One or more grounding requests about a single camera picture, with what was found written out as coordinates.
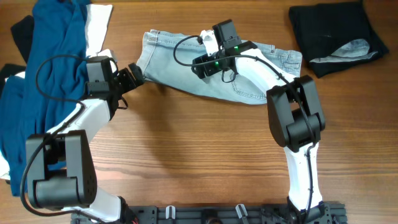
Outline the light blue denim shorts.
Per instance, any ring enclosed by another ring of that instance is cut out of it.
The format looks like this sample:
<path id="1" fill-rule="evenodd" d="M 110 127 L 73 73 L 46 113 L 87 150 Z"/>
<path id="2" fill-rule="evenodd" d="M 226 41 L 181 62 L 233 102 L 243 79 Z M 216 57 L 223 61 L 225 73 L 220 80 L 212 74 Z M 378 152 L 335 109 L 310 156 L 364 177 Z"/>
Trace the light blue denim shorts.
<path id="1" fill-rule="evenodd" d="M 144 33 L 142 53 L 137 65 L 142 69 L 146 81 L 161 83 L 199 96 L 249 105 L 266 104 L 265 93 L 241 75 L 236 75 L 234 81 L 230 83 L 222 81 L 222 72 L 199 79 L 192 72 L 192 68 L 179 65 L 173 58 L 173 50 L 175 45 L 186 37 L 188 36 L 154 29 Z M 254 43 L 273 64 L 295 77 L 300 76 L 302 64 L 300 52 Z M 193 59 L 203 54 L 206 54 L 205 46 L 199 45 L 196 39 L 186 40 L 177 49 L 177 59 L 183 63 L 191 63 Z"/>

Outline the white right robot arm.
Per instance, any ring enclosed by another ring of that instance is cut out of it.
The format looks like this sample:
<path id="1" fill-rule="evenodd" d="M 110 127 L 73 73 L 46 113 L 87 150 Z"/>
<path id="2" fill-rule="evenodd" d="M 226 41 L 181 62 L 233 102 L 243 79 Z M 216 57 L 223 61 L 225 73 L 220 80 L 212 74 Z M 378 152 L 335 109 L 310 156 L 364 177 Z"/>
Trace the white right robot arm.
<path id="1" fill-rule="evenodd" d="M 232 70 L 266 94 L 269 128 L 287 159 L 289 220 L 311 223 L 321 219 L 326 211 L 318 186 L 317 151 L 325 117 L 312 78 L 284 72 L 255 48 L 233 47 L 205 54 L 191 66 L 200 78 Z"/>

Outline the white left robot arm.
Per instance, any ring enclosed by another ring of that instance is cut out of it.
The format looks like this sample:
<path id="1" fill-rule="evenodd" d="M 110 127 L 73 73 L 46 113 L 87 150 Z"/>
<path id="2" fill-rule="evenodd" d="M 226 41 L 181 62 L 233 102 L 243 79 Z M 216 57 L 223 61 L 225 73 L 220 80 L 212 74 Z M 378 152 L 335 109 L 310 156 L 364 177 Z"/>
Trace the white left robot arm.
<path id="1" fill-rule="evenodd" d="M 114 60 L 86 64 L 88 82 L 76 108 L 45 134 L 26 141 L 20 199 L 41 217 L 74 214 L 94 223 L 139 223 L 126 201 L 98 187 L 90 141 L 112 120 L 123 94 L 144 84 L 135 63 L 113 71 Z"/>

